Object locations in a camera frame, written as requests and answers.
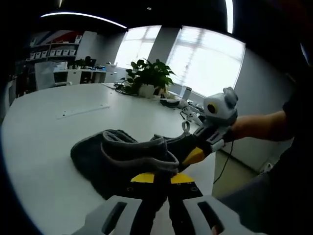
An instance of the white wall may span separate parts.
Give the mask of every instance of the white wall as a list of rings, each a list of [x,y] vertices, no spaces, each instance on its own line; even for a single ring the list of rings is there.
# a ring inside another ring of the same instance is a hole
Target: white wall
[[[103,35],[99,35],[97,34],[97,36],[95,37],[94,41],[93,41],[93,45],[90,48],[90,53],[89,56],[92,59],[96,59],[96,64],[100,64],[102,65],[102,54],[103,54],[103,48],[107,45],[108,43],[108,38],[103,36]]]
[[[180,28],[161,27],[148,60],[153,63],[156,59],[159,59],[166,63],[179,31]]]
[[[117,33],[109,36],[106,39],[105,45],[101,48],[101,56],[99,57],[99,62],[104,65],[107,62],[112,64],[115,62],[115,58],[119,49],[119,46],[122,43],[125,32]]]
[[[85,59],[86,56],[90,56],[93,51],[93,45],[97,37],[96,32],[85,31],[80,41],[79,47],[76,52],[76,60]]]
[[[234,88],[239,97],[238,115],[270,114],[282,110],[294,91],[293,83],[264,59],[246,49]],[[244,138],[234,142],[232,156],[259,170],[269,159],[278,159],[288,144]],[[230,144],[225,151],[230,151]]]

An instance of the white table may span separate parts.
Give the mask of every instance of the white table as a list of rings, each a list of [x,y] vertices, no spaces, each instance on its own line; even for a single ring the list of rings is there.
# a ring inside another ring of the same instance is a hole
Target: white table
[[[106,104],[110,107],[57,119],[64,111]],[[178,110],[118,94],[102,84],[41,90],[17,98],[5,117],[1,133],[5,165],[18,199],[41,232],[71,234],[104,202],[75,169],[71,147],[105,129],[123,129],[138,141],[147,141],[154,133],[176,137],[182,133],[181,122]],[[185,172],[204,194],[211,194],[214,168],[211,154]],[[173,233],[166,206],[158,212],[151,234]]]

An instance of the cable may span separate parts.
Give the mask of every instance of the cable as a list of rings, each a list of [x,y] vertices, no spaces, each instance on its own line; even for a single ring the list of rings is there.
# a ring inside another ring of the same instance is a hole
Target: cable
[[[224,166],[223,166],[223,169],[222,169],[222,171],[221,171],[219,177],[217,177],[217,179],[214,181],[213,184],[215,184],[215,183],[220,179],[220,177],[222,176],[222,174],[223,174],[223,172],[224,172],[224,170],[225,170],[226,164],[227,164],[227,162],[228,162],[228,160],[229,160],[229,157],[230,157],[230,155],[231,155],[231,153],[232,153],[232,151],[233,151],[233,147],[234,147],[234,141],[231,143],[230,153],[229,153],[229,155],[228,155],[228,157],[227,157],[227,159],[226,159],[226,162],[225,162],[225,164],[224,164]]]
[[[131,93],[128,93],[127,91],[125,91],[123,89],[123,87],[125,87],[124,85],[115,85],[115,91],[118,92],[118,93],[121,93],[121,94],[125,94],[125,95],[130,95],[130,96],[138,96],[138,94],[131,94]]]
[[[181,115],[182,119],[186,120],[186,118],[181,113],[182,113],[182,111],[179,113]]]

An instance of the shelf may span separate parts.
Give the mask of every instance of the shelf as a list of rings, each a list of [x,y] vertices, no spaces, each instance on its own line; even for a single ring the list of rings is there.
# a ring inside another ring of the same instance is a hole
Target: shelf
[[[43,44],[43,45],[34,45],[34,46],[30,46],[30,48],[36,48],[36,47],[46,47],[49,45],[79,45],[79,43],[51,43],[51,44]]]
[[[37,58],[37,59],[31,59],[31,60],[26,60],[26,62],[29,61],[35,61],[35,60],[41,60],[41,59],[46,59],[46,58],[62,58],[62,57],[76,57],[76,55],[55,55],[55,56],[48,56],[48,57],[41,57],[41,58]]]
[[[48,58],[55,58],[55,57],[75,57],[76,55],[55,55],[55,56],[48,56]]]

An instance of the office chair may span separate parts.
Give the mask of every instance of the office chair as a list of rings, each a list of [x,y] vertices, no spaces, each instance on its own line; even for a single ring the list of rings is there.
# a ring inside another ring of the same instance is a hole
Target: office chair
[[[58,86],[72,85],[71,82],[55,82],[53,75],[53,63],[40,62],[35,64],[36,89],[43,90]]]

